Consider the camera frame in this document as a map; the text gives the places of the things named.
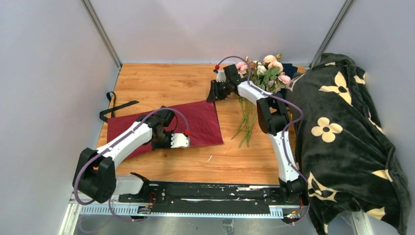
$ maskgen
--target white rose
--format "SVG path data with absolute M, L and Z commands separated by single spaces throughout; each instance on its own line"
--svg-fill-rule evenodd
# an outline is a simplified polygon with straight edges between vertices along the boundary
M 264 75 L 267 72 L 267 68 L 263 65 L 258 65 L 258 67 L 256 67 L 256 74 L 258 75 Z

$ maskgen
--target black strap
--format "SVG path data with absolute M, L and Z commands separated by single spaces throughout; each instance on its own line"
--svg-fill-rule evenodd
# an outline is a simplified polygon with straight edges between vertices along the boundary
M 107 93 L 107 98 L 108 98 L 108 100 L 110 101 L 110 104 L 111 104 L 111 99 L 112 99 L 111 94 L 113 94 L 113 96 L 114 96 L 113 107 L 110 108 L 110 109 L 106 109 L 106 110 L 103 110 L 103 111 L 99 112 L 99 119 L 103 120 L 104 122 L 108 122 L 108 118 L 105 116 L 107 113 L 111 113 L 111 117 L 115 118 L 115 111 L 117 111 L 119 109 L 122 109 L 122 108 L 125 108 L 125 107 L 128 107 L 130 105 L 139 103 L 138 101 L 133 100 L 133 101 L 130 101 L 128 103 L 121 104 L 119 106 L 115 106 L 116 94 L 114 92 L 108 92 Z

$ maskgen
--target flower bouquet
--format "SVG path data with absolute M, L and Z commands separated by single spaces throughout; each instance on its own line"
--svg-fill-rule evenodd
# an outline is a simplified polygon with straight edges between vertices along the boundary
M 261 89 L 276 93 L 291 82 L 291 78 L 284 73 L 282 63 L 279 61 L 282 58 L 281 54 L 276 56 L 267 55 L 262 62 L 249 61 L 249 57 L 246 57 L 246 61 L 251 67 L 251 81 L 260 87 Z M 238 73 L 241 77 L 248 75 L 248 65 L 245 62 L 239 62 L 236 64 Z M 239 103 L 242 110 L 242 121 L 238 127 L 236 134 L 232 137 L 235 138 L 239 133 L 244 133 L 244 137 L 239 144 L 242 146 L 243 142 L 246 141 L 249 147 L 249 140 L 251 138 L 252 126 L 256 120 L 257 113 L 255 105 L 249 100 L 243 97 L 239 97 Z

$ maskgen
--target metal pole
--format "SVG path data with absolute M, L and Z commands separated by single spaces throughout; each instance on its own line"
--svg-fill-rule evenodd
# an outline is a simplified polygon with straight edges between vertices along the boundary
M 346 0 L 343 3 L 342 8 L 339 11 L 339 14 L 337 14 L 336 19 L 334 20 L 333 24 L 331 25 L 329 31 L 327 32 L 327 35 L 325 36 L 322 44 L 319 47 L 319 50 L 317 50 L 316 55 L 313 58 L 313 61 L 310 64 L 310 68 L 313 68 L 316 63 L 320 60 L 321 55 L 327 48 L 328 44 L 330 43 L 331 39 L 333 38 L 334 34 L 336 33 L 337 29 L 339 28 L 341 22 L 346 17 L 348 11 L 350 10 L 350 7 L 354 3 L 355 0 Z
M 90 2 L 90 0 L 81 0 L 85 10 L 87 11 L 93 25 L 95 26 L 96 30 L 98 31 L 99 36 L 101 37 L 105 47 L 107 48 L 108 52 L 110 53 L 115 65 L 118 67 L 118 70 L 121 70 L 121 61 L 119 60 L 118 55 L 116 54 L 113 45 L 108 39 L 107 34 L 105 33 L 104 27 L 102 27 L 101 22 L 99 21 L 98 16 L 96 15 L 95 10 Z

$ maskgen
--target pink rose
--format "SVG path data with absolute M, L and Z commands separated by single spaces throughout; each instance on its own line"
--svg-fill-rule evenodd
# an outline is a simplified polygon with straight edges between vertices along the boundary
M 272 85 L 275 83 L 275 81 L 269 81 L 267 84 L 267 87 L 272 87 Z
M 275 58 L 275 56 L 273 56 L 273 55 L 267 55 L 267 56 L 265 56 L 265 58 L 264 58 L 264 63 L 271 63 L 271 62 L 273 62 L 273 61 L 275 61 L 275 60 L 277 60 L 276 58 Z
M 273 61 L 268 65 L 269 69 L 275 68 L 275 67 L 279 67 L 279 72 L 282 72 L 282 70 L 284 69 L 284 67 L 282 66 L 282 63 L 278 62 L 278 61 Z
M 278 79 L 283 82 L 284 84 L 290 84 L 291 78 L 287 75 L 280 75 L 278 76 Z
M 248 65 L 245 62 L 239 62 L 236 64 L 236 68 L 238 69 L 238 73 L 246 74 L 246 69 L 248 69 Z

